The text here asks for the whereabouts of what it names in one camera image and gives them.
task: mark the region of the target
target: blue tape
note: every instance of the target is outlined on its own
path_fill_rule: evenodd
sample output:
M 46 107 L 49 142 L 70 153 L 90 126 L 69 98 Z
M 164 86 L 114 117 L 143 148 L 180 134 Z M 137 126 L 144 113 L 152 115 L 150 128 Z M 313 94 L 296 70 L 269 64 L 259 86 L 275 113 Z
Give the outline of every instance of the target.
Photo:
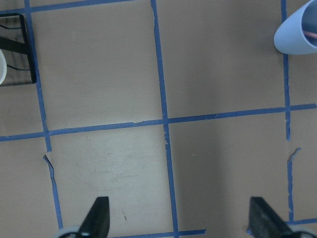
M 182 231 L 179 232 L 179 236 L 191 236 L 191 235 L 203 235 L 206 233 L 206 230 L 193 230 L 193 231 Z M 166 233 L 156 233 L 156 234 L 148 234 L 148 235 L 136 235 L 136 236 L 127 236 L 127 237 L 114 237 L 114 238 L 162 238 L 162 237 L 172 237 L 174 236 L 174 232 L 166 232 Z
M 282 23 L 287 18 L 286 0 L 281 0 L 281 18 Z M 289 97 L 289 85 L 288 85 L 288 55 L 283 54 L 283 72 L 284 72 L 284 99 L 285 99 L 285 120 L 286 120 L 286 140 L 291 139 L 291 113 L 290 113 L 290 97 Z
M 302 105 L 293 105 L 290 107 L 291 111 L 309 110 L 309 109 L 317 109 L 317 105 L 316 104 L 302 104 Z M 146 120 L 142 122 L 124 122 L 124 123 L 115 123 L 115 124 L 106 124 L 106 125 L 63 128 L 63 129 L 51 130 L 49 131 L 49 135 L 63 135 L 63 134 L 81 133 L 81 132 L 89 132 L 89 131 L 97 131 L 97 130 L 111 130 L 111 129 L 120 129 L 120 128 L 139 127 L 139 126 L 161 125 L 165 123 L 213 120 L 213 119 L 221 119 L 221 118 L 233 118 L 233 117 L 243 117 L 243 116 L 251 116 L 251 115 L 282 113 L 282 112 L 285 112 L 285 108 L 255 109 L 255 110 L 236 111 L 236 112 L 209 114 L 209 115 L 201 115 L 201 116 Z M 0 142 L 12 141 L 12 140 L 23 140 L 23 139 L 38 138 L 38 137 L 45 137 L 44 132 L 0 136 Z
M 48 126 L 46 124 L 46 113 L 45 113 L 44 99 L 43 99 L 43 93 L 42 93 L 42 85 L 41 85 L 41 80 L 40 80 L 38 58 L 37 58 L 37 54 L 36 54 L 36 50 L 35 50 L 34 32 L 33 32 L 33 26 L 32 26 L 32 16 L 31 16 L 31 12 L 29 11 L 29 9 L 30 9 L 29 0 L 24 0 L 24 5 L 25 5 L 25 13 L 26 13 L 26 22 L 28 25 L 30 45 L 32 47 L 32 54 L 33 54 L 36 77 L 37 77 L 36 90 L 37 90 L 38 101 L 39 101 L 39 106 L 40 106 L 42 126 L 43 126 L 43 131 L 45 134 L 46 149 L 49 152 L 49 151 L 52 151 L 52 146 L 51 146 L 51 140 L 50 140 L 50 136 L 49 136 L 49 129 L 48 129 Z
M 317 108 L 317 104 L 315 104 L 315 103 L 303 104 L 303 105 L 293 105 L 293 106 L 291 106 L 291 111 L 316 109 L 316 108 Z
M 283 113 L 285 108 L 267 108 L 267 109 L 254 109 L 246 111 L 236 111 L 229 113 L 218 113 L 218 114 L 209 114 L 201 116 L 191 116 L 191 117 L 182 117 L 182 118 L 170 118 L 169 123 L 178 123 L 178 122 L 189 122 L 189 121 L 198 121 L 198 120 L 213 120 L 221 118 L 234 118 L 250 115 L 259 115 L 259 114 L 270 114 L 270 113 Z
M 154 38 L 155 38 L 155 47 L 157 53 L 157 63 L 158 63 L 158 78 L 159 78 L 159 90 L 161 97 L 161 107 L 162 107 L 162 117 L 163 120 L 168 120 L 167 115 L 167 102 L 166 102 L 166 90 L 165 90 L 165 81 L 164 81 L 164 70 L 163 70 L 163 59 L 162 51 L 160 45 L 160 36 L 159 36 L 159 17 L 157 10 L 156 0 L 151 0 L 151 6 L 154 15 Z M 167 161 L 167 173 L 168 173 L 168 182 L 169 182 L 169 194 L 172 210 L 172 221 L 173 221 L 173 231 L 174 237 L 178 238 L 178 221 L 177 221 L 177 209 L 176 209 L 176 197 L 175 197 L 175 188 L 174 188 L 174 175 L 173 175 L 173 164 L 172 164 L 172 155 L 170 149 L 170 139 L 169 139 L 169 127 L 168 123 L 164 123 L 164 132 L 166 140 L 166 161 Z
M 305 225 L 305 224 L 317 223 L 317 218 L 304 219 L 299 221 L 289 221 L 286 223 L 289 225 Z
M 287 180 L 288 180 L 288 219 L 294 221 L 294 204 L 293 204 L 293 160 L 301 148 L 297 148 L 294 154 L 287 162 Z
M 282 23 L 287 19 L 287 7 L 286 0 L 281 0 L 281 17 Z
M 135 235 L 135 236 L 127 236 L 127 237 L 114 237 L 114 238 L 161 238 L 161 237 L 172 237 L 172 236 L 174 236 L 173 232 L 166 232 L 166 233 Z
M 44 132 L 35 132 L 35 133 L 29 133 L 29 134 L 0 136 L 0 142 L 12 141 L 12 140 L 24 140 L 24 139 L 39 138 L 39 137 L 44 137 Z
M 74 2 L 66 2 L 66 3 L 52 4 L 52 5 L 44 5 L 44 6 L 34 6 L 30 8 L 30 10 L 31 12 L 51 11 L 51 10 L 59 10 L 59 9 L 65 9 L 65 8 L 92 6 L 92 5 L 98 5 L 98 4 L 124 2 L 124 1 L 133 1 L 133 0 L 84 0 L 84 1 L 74 1 Z
M 43 160 L 48 164 L 49 169 L 50 169 L 50 177 L 52 181 L 52 188 L 53 188 L 53 198 L 54 198 L 54 204 L 55 204 L 55 212 L 56 212 L 56 217 L 57 217 L 57 224 L 58 228 L 62 229 L 63 228 L 63 221 L 61 217 L 61 211 L 60 211 L 60 205 L 59 205 L 59 198 L 58 198 L 58 191 L 57 191 L 57 184 L 54 178 L 54 168 L 49 161 L 48 157 L 46 155 L 43 156 Z
M 206 234 L 206 229 L 204 230 L 193 230 L 193 231 L 183 231 L 179 232 L 180 236 L 192 236 L 192 235 L 203 235 Z
M 81 133 L 88 131 L 96 130 L 111 130 L 111 129 L 120 129 L 120 128 L 130 128 L 130 127 L 139 127 L 139 126 L 148 126 L 148 125 L 160 125 L 163 124 L 164 120 L 147 120 L 142 122 L 125 122 L 125 123 L 116 123 L 116 124 L 107 124 L 107 125 L 93 125 L 93 126 L 84 126 L 76 128 L 65 128 L 51 130 L 50 135 L 62 135 L 62 134 L 71 134 L 71 133 Z

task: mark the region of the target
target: blue painter's tape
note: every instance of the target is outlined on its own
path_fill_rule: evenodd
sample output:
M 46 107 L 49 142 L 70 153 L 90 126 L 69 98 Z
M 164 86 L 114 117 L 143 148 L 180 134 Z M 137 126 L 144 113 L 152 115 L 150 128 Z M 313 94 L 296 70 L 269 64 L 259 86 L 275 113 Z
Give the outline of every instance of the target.
M 295 155 L 301 150 L 301 148 L 297 148 L 294 154 L 291 156 L 289 161 L 287 162 L 287 180 L 288 180 L 288 217 L 289 221 L 294 221 L 294 204 L 293 204 L 293 160 Z
M 309 109 L 317 109 L 317 105 L 316 104 L 303 104 L 303 105 L 293 105 L 290 107 L 291 111 L 309 110 Z M 255 110 L 246 110 L 246 111 L 237 111 L 237 112 L 229 112 L 229 113 L 219 113 L 219 114 L 209 114 L 209 115 L 201 115 L 201 116 L 191 116 L 191 117 L 181 117 L 181 118 L 171 118 L 171 119 L 158 119 L 158 120 L 146 120 L 146 121 L 142 121 L 142 122 L 125 122 L 125 123 L 106 124 L 106 125 L 64 128 L 64 129 L 51 130 L 51 131 L 49 131 L 49 135 L 62 135 L 62 134 L 81 133 L 81 132 L 89 132 L 89 131 L 97 131 L 97 130 L 110 130 L 110 129 L 130 128 L 130 127 L 149 126 L 149 125 L 161 125 L 164 123 L 178 123 L 178 122 L 190 122 L 190 121 L 198 121 L 198 120 L 212 120 L 212 119 L 242 117 L 242 116 L 251 116 L 251 115 L 282 113 L 282 112 L 285 112 L 285 108 L 255 109 Z M 12 141 L 12 140 L 23 140 L 23 139 L 38 138 L 38 137 L 45 137 L 44 132 L 0 136 L 0 142 Z
M 162 237 L 172 237 L 172 236 L 174 236 L 173 232 L 166 232 L 166 233 L 135 235 L 135 236 L 127 236 L 127 237 L 114 237 L 114 238 L 162 238 Z
M 180 236 L 192 236 L 192 235 L 203 235 L 206 233 L 206 229 L 204 230 L 193 230 L 193 231 L 183 231 L 179 232 Z
M 178 221 L 177 221 L 173 164 L 172 164 L 172 154 L 170 149 L 168 124 L 164 124 L 163 127 L 164 127 L 165 140 L 166 140 L 165 150 L 166 150 L 166 158 L 167 158 L 167 174 L 168 174 L 168 183 L 169 183 L 170 203 L 171 203 L 171 209 L 172 209 L 173 230 L 174 230 L 174 237 L 177 238 L 178 237 Z
M 12 140 L 24 140 L 24 139 L 39 138 L 39 137 L 44 137 L 44 132 L 35 132 L 35 133 L 29 133 L 29 134 L 0 136 L 0 142 L 12 141 Z
M 40 72 L 39 72 L 39 64 L 38 64 L 38 59 L 37 59 L 37 54 L 35 50 L 35 40 L 34 40 L 34 32 L 33 32 L 33 26 L 32 26 L 32 16 L 30 12 L 30 2 L 29 0 L 24 0 L 24 5 L 25 5 L 25 13 L 26 13 L 26 22 L 28 25 L 28 33 L 29 33 L 29 39 L 30 39 L 30 44 L 32 47 L 32 54 L 33 54 L 33 59 L 34 59 L 34 65 L 35 65 L 35 71 L 36 71 L 36 90 L 38 94 L 38 101 L 39 101 L 39 107 L 40 107 L 40 113 L 41 113 L 41 120 L 42 120 L 42 126 L 43 126 L 43 131 L 45 134 L 45 142 L 46 142 L 46 149 L 47 151 L 52 151 L 52 146 L 51 146 L 51 140 L 49 136 L 49 129 L 46 124 L 46 113 L 45 113 L 45 106 L 44 106 L 44 99 L 43 99 L 43 93 L 42 93 L 42 85 L 41 85 L 41 80 L 40 80 Z
M 281 0 L 281 17 L 282 17 L 282 23 L 283 23 L 287 19 L 286 0 Z
M 289 225 L 304 225 L 304 224 L 311 224 L 311 223 L 317 223 L 317 218 L 287 222 L 287 224 L 289 224 Z
M 59 205 L 57 184 L 56 184 L 56 181 L 54 178 L 54 168 L 53 168 L 51 162 L 49 161 L 49 159 L 46 155 L 43 156 L 43 160 L 48 164 L 49 169 L 50 169 L 50 177 L 51 177 L 51 181 L 52 181 L 53 198 L 54 198 L 54 204 L 55 204 L 57 224 L 58 224 L 58 228 L 61 229 L 61 228 L 63 228 L 63 221 L 62 221 L 60 205 Z
M 158 25 L 159 17 L 158 17 L 156 0 L 151 0 L 151 6 L 153 9 L 153 15 L 154 15 L 154 38 L 155 38 L 155 48 L 157 53 L 159 90 L 160 90 L 160 97 L 161 97 L 160 100 L 161 100 L 162 114 L 163 114 L 162 116 L 163 116 L 163 119 L 167 119 L 166 91 L 165 91 L 162 51 L 161 51 L 160 36 L 159 36 L 159 25 Z
M 133 1 L 133 0 L 84 0 L 84 1 L 74 1 L 74 2 L 66 2 L 66 3 L 52 4 L 52 5 L 44 5 L 44 6 L 34 6 L 30 8 L 30 10 L 31 12 L 51 11 L 51 10 L 59 10 L 59 9 L 65 9 L 65 8 L 92 6 L 92 5 L 98 5 L 98 4 L 124 2 L 124 1 Z
M 111 129 L 148 126 L 148 125 L 160 125 L 163 123 L 164 123 L 164 120 L 159 119 L 159 120 L 147 120 L 147 121 L 136 122 L 136 123 L 126 122 L 126 123 L 116 123 L 116 124 L 108 124 L 108 125 L 93 125 L 93 126 L 51 130 L 50 135 L 62 135 L 62 134 L 81 133 L 81 132 L 89 132 L 89 131 L 96 131 L 96 130 L 111 130 Z
M 290 98 L 288 86 L 288 55 L 283 55 L 284 68 L 284 97 L 285 97 L 285 120 L 286 120 L 286 139 L 291 139 L 291 112 L 290 112 Z
M 162 60 L 162 51 L 161 51 L 160 36 L 159 36 L 159 25 L 158 25 L 159 17 L 158 17 L 158 10 L 157 10 L 157 1 L 151 0 L 151 6 L 153 10 L 153 15 L 154 15 L 154 38 L 155 38 L 155 48 L 157 53 L 158 76 L 159 76 L 158 79 L 159 79 L 159 90 L 160 90 L 160 97 L 161 97 L 162 117 L 163 117 L 163 120 L 168 120 L 163 60 Z M 171 155 L 171 148 L 170 148 L 168 123 L 165 123 L 163 127 L 164 127 L 165 140 L 166 140 L 165 149 L 166 149 L 166 162 L 167 162 L 167 173 L 168 173 L 168 182 L 169 182 L 169 194 L 170 194 L 170 202 L 171 202 L 171 210 L 172 210 L 173 231 L 174 231 L 174 238 L 178 238 L 179 233 L 178 233 L 176 197 L 175 197 L 175 188 L 174 188 L 173 165 L 172 165 L 172 155 Z
M 193 231 L 182 231 L 179 232 L 179 236 L 192 236 L 192 235 L 203 235 L 206 233 L 205 230 L 193 230 Z M 147 235 L 136 235 L 136 236 L 127 236 L 127 237 L 114 237 L 114 238 L 163 238 L 163 237 L 172 237 L 174 232 L 166 233 L 156 233 L 156 234 L 147 234 Z
M 284 22 L 287 18 L 286 0 L 281 0 L 281 18 Z M 285 120 L 286 120 L 286 140 L 291 139 L 291 113 L 290 113 L 290 97 L 289 97 L 289 85 L 288 85 L 288 55 L 283 54 L 283 72 L 284 72 L 284 100 L 285 100 Z
M 198 121 L 198 120 L 213 120 L 213 119 L 221 119 L 221 118 L 233 118 L 233 117 L 270 114 L 270 113 L 282 113 L 282 112 L 285 112 L 285 108 L 254 109 L 254 110 L 237 111 L 237 112 L 229 112 L 229 113 L 218 113 L 218 114 L 209 114 L 209 115 L 192 116 L 192 117 L 171 118 L 168 120 L 168 122 L 178 123 L 178 122 L 189 122 L 189 121 Z
M 303 105 L 293 105 L 293 106 L 291 106 L 291 111 L 316 109 L 316 108 L 317 108 L 317 104 L 315 104 L 315 103 L 303 104 Z

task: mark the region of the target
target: tan floor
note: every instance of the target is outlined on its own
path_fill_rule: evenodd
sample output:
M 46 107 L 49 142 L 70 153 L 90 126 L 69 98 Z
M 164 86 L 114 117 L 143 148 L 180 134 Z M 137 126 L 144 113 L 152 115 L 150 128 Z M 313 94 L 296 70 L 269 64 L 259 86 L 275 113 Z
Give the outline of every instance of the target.
M 290 141 L 284 112 L 191 121 L 285 106 L 283 56 L 273 45 L 280 1 L 157 0 L 168 118 L 191 117 L 169 124 L 170 144 L 151 1 L 45 8 L 65 2 L 75 3 L 29 1 L 64 226 L 79 225 L 97 196 L 109 196 L 109 237 L 170 237 L 174 186 L 179 231 L 249 237 L 250 196 L 289 220 L 287 161 L 299 147 L 294 220 L 317 218 L 316 110 L 291 112 Z M 289 0 L 288 14 L 305 2 Z M 23 7 L 0 2 L 0 11 Z M 316 59 L 289 56 L 291 105 L 317 101 Z M 53 237 L 52 184 L 41 158 L 47 145 L 34 134 L 43 132 L 37 87 L 0 87 L 0 101 L 0 233 Z M 119 129 L 90 127 L 115 123 Z M 64 130 L 77 127 L 87 132 Z M 15 140 L 26 137 L 37 138 Z M 317 232 L 317 224 L 307 227 Z

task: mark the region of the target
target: black object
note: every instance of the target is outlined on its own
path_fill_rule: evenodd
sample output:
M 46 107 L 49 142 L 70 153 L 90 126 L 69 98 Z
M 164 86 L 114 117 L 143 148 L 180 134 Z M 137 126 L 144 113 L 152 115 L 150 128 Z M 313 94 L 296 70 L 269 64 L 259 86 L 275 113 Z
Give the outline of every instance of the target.
M 0 49 L 8 67 L 1 86 L 36 83 L 34 57 L 23 15 L 0 14 Z
M 317 238 L 308 232 L 293 232 L 261 197 L 250 199 L 249 229 L 255 238 Z
M 97 197 L 78 232 L 60 238 L 106 238 L 110 228 L 109 198 Z

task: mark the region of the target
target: light blue cup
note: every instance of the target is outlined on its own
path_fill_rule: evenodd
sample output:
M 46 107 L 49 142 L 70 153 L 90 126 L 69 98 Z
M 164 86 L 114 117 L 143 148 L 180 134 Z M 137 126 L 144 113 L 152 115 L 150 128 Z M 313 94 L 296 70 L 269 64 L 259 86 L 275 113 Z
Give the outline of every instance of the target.
M 282 23 L 274 45 L 289 55 L 317 53 L 317 0 L 309 1 Z

